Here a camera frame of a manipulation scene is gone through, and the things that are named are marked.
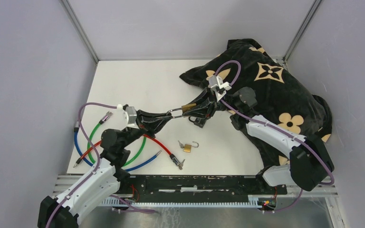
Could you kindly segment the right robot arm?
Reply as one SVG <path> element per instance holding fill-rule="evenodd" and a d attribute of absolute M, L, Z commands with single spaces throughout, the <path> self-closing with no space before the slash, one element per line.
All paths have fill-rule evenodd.
<path fill-rule="evenodd" d="M 228 104 L 215 89 L 206 88 L 193 101 L 182 106 L 182 116 L 208 120 L 216 111 L 233 111 L 235 114 L 231 121 L 234 128 L 263 141 L 287 157 L 289 164 L 274 165 L 261 171 L 262 177 L 255 181 L 258 192 L 267 194 L 278 185 L 297 185 L 302 190 L 311 191 L 317 185 L 335 183 L 335 168 L 320 137 L 293 133 L 260 114 L 245 115 L 240 109 L 253 108 L 257 103 L 251 88 L 241 89 L 231 99 L 233 105 Z"/>

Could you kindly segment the black padlock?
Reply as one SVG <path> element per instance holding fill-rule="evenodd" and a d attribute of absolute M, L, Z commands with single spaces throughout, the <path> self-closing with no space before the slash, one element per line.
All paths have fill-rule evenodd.
<path fill-rule="evenodd" d="M 199 118 L 199 117 L 190 116 L 190 117 L 188 117 L 188 120 L 191 123 L 193 123 L 195 126 L 203 128 L 205 126 L 206 122 L 209 120 L 209 117 Z"/>

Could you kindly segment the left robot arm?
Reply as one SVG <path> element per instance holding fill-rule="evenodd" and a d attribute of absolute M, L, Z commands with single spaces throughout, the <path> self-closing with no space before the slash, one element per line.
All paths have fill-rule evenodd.
<path fill-rule="evenodd" d="M 125 115 L 124 129 L 103 131 L 100 145 L 103 151 L 94 166 L 55 198 L 47 196 L 42 200 L 37 227 L 77 228 L 111 194 L 130 189 L 130 174 L 122 168 L 130 155 L 126 147 L 144 135 L 155 136 L 173 116 L 135 111 L 131 106 Z"/>

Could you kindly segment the large brass padlock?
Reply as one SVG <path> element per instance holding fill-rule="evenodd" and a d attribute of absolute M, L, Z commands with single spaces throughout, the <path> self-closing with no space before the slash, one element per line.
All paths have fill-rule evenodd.
<path fill-rule="evenodd" d="M 181 117 L 184 117 L 184 113 L 189 111 L 190 109 L 194 108 L 197 104 L 196 103 L 191 103 L 191 104 L 186 104 L 186 105 L 183 105 L 179 108 L 175 108 L 175 109 L 171 109 L 171 110 L 168 110 L 166 112 L 166 115 L 171 115 L 173 119 L 175 118 L 181 118 Z M 177 116 L 174 116 L 172 115 L 173 112 L 176 112 L 176 111 L 181 111 L 182 113 L 180 115 L 177 115 Z"/>

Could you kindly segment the small brass padlock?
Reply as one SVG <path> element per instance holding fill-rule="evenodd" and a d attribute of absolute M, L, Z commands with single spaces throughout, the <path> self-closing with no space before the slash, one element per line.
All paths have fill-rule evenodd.
<path fill-rule="evenodd" d="M 198 148 L 199 147 L 199 143 L 198 142 L 194 142 L 192 141 L 192 144 L 183 144 L 180 141 L 178 141 L 180 148 L 182 149 L 183 152 L 186 153 L 191 153 L 192 148 Z"/>

